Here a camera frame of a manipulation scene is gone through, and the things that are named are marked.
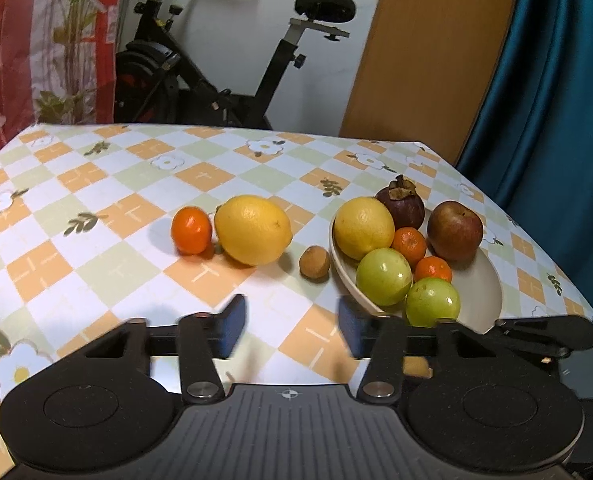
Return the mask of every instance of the red patterned fabric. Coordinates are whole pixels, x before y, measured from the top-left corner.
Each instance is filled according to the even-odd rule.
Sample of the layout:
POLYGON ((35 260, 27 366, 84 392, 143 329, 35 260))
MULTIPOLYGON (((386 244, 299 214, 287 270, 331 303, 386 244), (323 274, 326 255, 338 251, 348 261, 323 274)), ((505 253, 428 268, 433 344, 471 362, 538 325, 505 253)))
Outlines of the red patterned fabric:
POLYGON ((112 122, 117 6, 0 0, 0 149, 36 122, 112 122))

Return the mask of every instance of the exercise bike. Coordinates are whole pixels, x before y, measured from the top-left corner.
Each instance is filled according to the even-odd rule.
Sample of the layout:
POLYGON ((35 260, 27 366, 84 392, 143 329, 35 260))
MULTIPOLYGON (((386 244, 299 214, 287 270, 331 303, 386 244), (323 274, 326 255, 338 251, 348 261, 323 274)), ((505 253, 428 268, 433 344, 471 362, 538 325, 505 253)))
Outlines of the exercise bike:
POLYGON ((305 62, 304 54, 295 54, 304 31, 318 30, 327 40, 339 41, 348 38, 349 33, 318 22, 345 23, 356 14, 352 0, 296 0, 294 10, 306 20, 289 20, 288 32, 279 41, 256 93, 250 96, 233 94, 227 88, 219 91, 207 80, 170 32, 182 7, 170 6, 170 17, 163 22, 158 17, 162 1, 147 0, 134 7, 134 12, 141 15, 134 40, 116 55, 116 123, 183 123, 270 130, 266 112, 283 74, 290 64, 301 68, 305 62), (179 78, 188 86, 182 106, 179 78))

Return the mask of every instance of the yellow lemon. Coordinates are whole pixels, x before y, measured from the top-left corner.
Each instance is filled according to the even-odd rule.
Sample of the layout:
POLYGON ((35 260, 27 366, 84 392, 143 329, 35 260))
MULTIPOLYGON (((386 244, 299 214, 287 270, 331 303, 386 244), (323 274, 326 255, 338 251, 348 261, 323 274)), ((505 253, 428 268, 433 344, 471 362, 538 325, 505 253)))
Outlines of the yellow lemon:
POLYGON ((235 196, 217 209, 214 230, 224 251, 249 266, 278 260, 292 241, 286 212, 266 198, 235 196))
POLYGON ((391 246, 394 220, 381 202, 370 196, 359 196, 345 202, 334 220, 334 239, 350 258, 361 260, 375 249, 391 246))

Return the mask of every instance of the bowl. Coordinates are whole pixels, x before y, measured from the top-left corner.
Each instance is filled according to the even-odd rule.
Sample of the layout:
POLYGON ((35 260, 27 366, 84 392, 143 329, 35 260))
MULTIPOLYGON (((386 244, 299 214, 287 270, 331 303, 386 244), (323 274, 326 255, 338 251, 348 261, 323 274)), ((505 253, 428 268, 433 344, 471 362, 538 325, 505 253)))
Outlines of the bowl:
MULTIPOLYGON (((425 212, 425 221, 420 228, 423 236, 427 237, 427 219, 430 211, 425 212)), ((329 223, 329 253, 332 264, 339 273, 339 278, 348 292, 370 314, 389 316, 377 307, 356 286, 356 267, 358 262, 345 256, 334 240, 334 219, 329 223)), ((487 255, 479 248, 471 262, 467 265, 452 265, 452 285, 461 297, 461 312, 458 322, 471 328, 475 332, 485 333, 494 326, 503 308, 503 289, 499 275, 487 255)), ((403 311, 403 305, 397 309, 403 311)))

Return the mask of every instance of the wooden door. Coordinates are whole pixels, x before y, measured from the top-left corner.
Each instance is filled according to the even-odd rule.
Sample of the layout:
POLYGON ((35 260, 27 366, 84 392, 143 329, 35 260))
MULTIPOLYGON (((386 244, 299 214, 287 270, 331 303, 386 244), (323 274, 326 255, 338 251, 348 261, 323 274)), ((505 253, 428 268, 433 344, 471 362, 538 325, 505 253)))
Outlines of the wooden door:
POLYGON ((341 137, 420 140, 455 163, 515 0, 379 0, 341 137))

